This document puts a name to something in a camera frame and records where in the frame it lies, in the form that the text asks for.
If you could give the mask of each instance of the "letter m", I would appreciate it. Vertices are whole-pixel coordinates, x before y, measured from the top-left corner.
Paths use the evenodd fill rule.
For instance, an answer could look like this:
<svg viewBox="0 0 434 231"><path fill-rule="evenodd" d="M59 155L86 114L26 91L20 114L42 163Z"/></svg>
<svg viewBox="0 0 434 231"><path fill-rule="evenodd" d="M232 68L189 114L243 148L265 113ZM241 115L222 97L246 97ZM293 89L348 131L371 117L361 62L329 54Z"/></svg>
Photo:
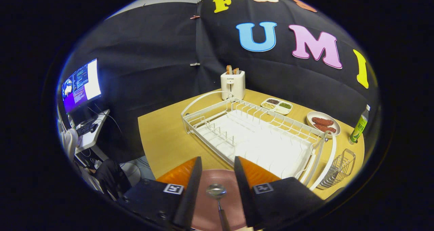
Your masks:
<svg viewBox="0 0 434 231"><path fill-rule="evenodd" d="M319 60L322 52L325 51L322 61L331 67L342 69L335 36L330 33L321 32L318 40L316 40L303 26L289 25L289 28L294 31L296 37L296 50L293 51L295 57L308 59L310 55L306 52L307 46L316 61Z"/></svg>

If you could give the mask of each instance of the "blue letter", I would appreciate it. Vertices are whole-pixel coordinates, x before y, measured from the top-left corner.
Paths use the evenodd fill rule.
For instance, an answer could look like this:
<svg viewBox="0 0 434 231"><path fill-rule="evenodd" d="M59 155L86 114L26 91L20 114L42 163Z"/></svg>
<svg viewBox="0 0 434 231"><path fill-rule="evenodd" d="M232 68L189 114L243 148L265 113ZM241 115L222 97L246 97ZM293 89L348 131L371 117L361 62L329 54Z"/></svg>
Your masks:
<svg viewBox="0 0 434 231"><path fill-rule="evenodd" d="M263 21L259 26L264 27L265 41L263 43L256 43L253 41L252 28L255 25L253 23L238 24L236 28L240 30L240 44L246 50L253 52L263 52L272 49L276 45L276 33L274 33L274 27L277 26L275 22Z"/></svg>

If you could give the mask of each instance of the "dish rack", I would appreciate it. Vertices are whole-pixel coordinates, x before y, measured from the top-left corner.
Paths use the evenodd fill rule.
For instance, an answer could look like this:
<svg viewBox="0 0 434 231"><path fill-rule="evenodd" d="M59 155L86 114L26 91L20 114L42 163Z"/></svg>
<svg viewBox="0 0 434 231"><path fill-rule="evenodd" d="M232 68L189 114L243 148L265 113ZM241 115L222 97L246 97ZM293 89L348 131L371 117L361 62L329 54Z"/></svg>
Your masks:
<svg viewBox="0 0 434 231"><path fill-rule="evenodd" d="M348 152L349 155L352 157L348 159L345 157L345 152ZM355 154L354 152L350 151L349 149L345 149L341 155L336 157L336 159L333 161L332 166L330 167L329 171L327 172L327 175L324 177L324 179L319 183L318 188L320 189L327 189L331 186L341 182L344 177L348 177L354 168L355 163Z"/></svg>
<svg viewBox="0 0 434 231"><path fill-rule="evenodd" d="M235 156L250 160L280 178L299 178L305 186L318 168L327 132L295 121L266 108L235 97L197 110L186 111L197 101L214 94L206 93L181 112L187 134L195 134L231 166ZM324 170L309 187L315 189L324 179L336 153L336 137Z"/></svg>

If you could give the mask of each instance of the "monitor screen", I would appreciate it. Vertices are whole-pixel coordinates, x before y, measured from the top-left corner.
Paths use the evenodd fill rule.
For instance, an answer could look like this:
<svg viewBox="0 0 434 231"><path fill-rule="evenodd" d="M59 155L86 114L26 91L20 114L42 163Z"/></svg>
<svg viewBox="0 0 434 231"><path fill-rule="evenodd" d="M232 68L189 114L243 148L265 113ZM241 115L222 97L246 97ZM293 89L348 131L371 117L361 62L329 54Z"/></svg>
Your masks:
<svg viewBox="0 0 434 231"><path fill-rule="evenodd" d="M96 63L97 59L94 59L80 67L62 84L62 99L66 113L101 95Z"/></svg>

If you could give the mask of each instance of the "wire basket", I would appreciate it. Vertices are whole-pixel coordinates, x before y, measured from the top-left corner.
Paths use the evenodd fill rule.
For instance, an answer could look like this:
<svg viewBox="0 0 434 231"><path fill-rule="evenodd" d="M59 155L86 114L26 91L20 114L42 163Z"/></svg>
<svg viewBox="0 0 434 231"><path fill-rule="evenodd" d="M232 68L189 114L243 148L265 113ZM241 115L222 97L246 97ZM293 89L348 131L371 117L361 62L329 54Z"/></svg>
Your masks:
<svg viewBox="0 0 434 231"><path fill-rule="evenodd" d="M347 152L352 157L347 158L345 156L345 152ZM354 163L355 163L354 152L350 151L349 149L345 149L341 155L339 155L338 157L336 157L335 160L333 160L333 164L330 166L327 175L322 179L321 183L319 183L317 188L327 189L341 182L345 177L348 177L352 173L352 170L354 168Z"/></svg>
<svg viewBox="0 0 434 231"><path fill-rule="evenodd" d="M206 93L181 112L186 133L196 135L231 166L235 156L241 156L282 179L301 177L299 181L307 186L318 168L329 132L235 97L186 113L197 101L221 92ZM335 151L336 139L332 135L330 157L310 190L327 174Z"/></svg>

